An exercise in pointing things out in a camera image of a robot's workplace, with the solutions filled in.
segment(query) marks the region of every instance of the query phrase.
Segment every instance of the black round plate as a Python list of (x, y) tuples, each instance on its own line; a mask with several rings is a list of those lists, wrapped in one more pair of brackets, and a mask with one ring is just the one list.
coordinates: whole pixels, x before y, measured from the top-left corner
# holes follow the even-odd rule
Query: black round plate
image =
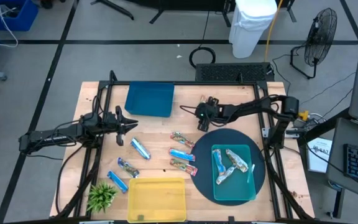
[(195, 162), (190, 165), (197, 167), (195, 177), (191, 176), (197, 189), (210, 201), (220, 205), (241, 205), (247, 201), (222, 201), (215, 200), (212, 180), (212, 155), (211, 148), (215, 144), (246, 144), (250, 147), (252, 163), (255, 164), (254, 182), (255, 191), (258, 194), (265, 180), (265, 164), (262, 153), (256, 143), (245, 134), (227, 128), (217, 129), (206, 133), (200, 138), (191, 150), (196, 156)]

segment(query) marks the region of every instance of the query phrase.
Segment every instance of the teal tray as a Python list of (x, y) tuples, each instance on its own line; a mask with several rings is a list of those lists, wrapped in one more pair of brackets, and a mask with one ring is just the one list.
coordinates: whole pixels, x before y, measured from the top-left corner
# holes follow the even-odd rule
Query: teal tray
[(239, 169), (235, 169), (234, 172), (221, 184), (216, 183), (219, 172), (216, 166), (215, 159), (212, 156), (212, 185), (214, 191), (214, 198), (216, 200), (255, 200), (255, 183), (254, 175), (251, 172), (252, 161), (251, 153), (248, 145), (213, 145), (211, 153), (214, 149), (220, 149), (222, 155), (222, 163), (226, 170), (233, 165), (229, 157), (226, 154), (226, 149), (230, 149), (241, 157), (244, 162), (248, 164), (249, 170), (245, 173)]

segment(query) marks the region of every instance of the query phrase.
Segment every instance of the electric fan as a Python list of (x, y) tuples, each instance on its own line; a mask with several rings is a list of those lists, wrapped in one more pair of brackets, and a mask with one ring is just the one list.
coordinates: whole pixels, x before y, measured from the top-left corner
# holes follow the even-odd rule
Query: electric fan
[[(329, 48), (333, 44), (336, 31), (336, 21), (337, 17), (334, 10), (331, 8), (322, 10), (313, 19), (306, 42), (301, 46), (292, 48), (290, 65), (298, 70), (307, 79), (314, 78), (316, 76), (317, 65), (326, 58)], [(297, 52), (298, 49), (302, 47), (305, 48), (305, 62), (311, 67), (314, 67), (312, 77), (293, 64), (294, 50)]]

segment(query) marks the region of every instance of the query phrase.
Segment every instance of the white trash bin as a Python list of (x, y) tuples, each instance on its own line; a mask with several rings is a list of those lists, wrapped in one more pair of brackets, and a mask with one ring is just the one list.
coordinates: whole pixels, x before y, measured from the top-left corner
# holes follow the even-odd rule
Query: white trash bin
[(275, 0), (236, 0), (229, 35), (236, 58), (246, 58), (252, 54), (276, 11)]

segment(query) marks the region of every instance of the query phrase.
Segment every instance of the potted plant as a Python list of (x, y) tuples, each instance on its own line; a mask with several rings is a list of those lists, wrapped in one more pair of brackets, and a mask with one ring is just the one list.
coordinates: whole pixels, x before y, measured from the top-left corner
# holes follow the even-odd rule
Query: potted plant
[(106, 212), (106, 208), (110, 207), (118, 190), (105, 182), (99, 183), (97, 186), (91, 186), (88, 195), (88, 209), (92, 212)]

